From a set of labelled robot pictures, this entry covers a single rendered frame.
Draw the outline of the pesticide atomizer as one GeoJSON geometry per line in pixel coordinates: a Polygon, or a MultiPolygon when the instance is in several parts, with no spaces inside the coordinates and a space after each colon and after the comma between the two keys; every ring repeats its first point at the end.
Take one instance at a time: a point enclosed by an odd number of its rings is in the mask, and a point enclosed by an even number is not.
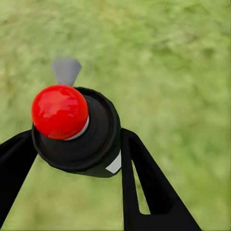
{"type": "Polygon", "coordinates": [[[34,148],[51,167],[110,178],[121,167],[121,124],[114,104],[100,92],[72,87],[81,70],[74,58],[52,62],[58,85],[40,91],[31,117],[34,148]]]}

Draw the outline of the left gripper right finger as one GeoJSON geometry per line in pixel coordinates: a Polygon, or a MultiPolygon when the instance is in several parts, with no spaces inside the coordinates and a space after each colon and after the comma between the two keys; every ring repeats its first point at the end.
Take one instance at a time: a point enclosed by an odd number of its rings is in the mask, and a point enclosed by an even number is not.
{"type": "Polygon", "coordinates": [[[124,231],[202,231],[139,136],[121,128],[124,231]],[[134,162],[150,215],[140,213],[134,162]]]}

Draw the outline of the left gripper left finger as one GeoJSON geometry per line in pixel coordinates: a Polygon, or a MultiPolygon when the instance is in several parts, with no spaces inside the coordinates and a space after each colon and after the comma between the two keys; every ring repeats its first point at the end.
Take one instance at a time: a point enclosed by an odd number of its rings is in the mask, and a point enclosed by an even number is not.
{"type": "Polygon", "coordinates": [[[37,154],[31,130],[0,144],[0,229],[37,154]]]}

